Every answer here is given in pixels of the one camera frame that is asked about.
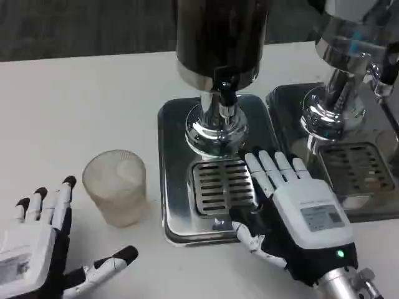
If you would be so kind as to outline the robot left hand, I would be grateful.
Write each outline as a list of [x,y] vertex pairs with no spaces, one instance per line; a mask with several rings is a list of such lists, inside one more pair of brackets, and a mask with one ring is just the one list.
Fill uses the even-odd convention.
[[75,176],[52,194],[38,188],[20,199],[1,239],[1,298],[82,298],[138,258],[128,245],[113,255],[65,272]]

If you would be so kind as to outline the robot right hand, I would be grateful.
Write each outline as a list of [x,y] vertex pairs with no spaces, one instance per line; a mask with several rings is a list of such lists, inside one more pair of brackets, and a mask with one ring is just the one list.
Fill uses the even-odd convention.
[[241,150],[258,204],[232,207],[232,227],[248,250],[313,287],[342,268],[358,268],[351,223],[332,188],[296,155]]

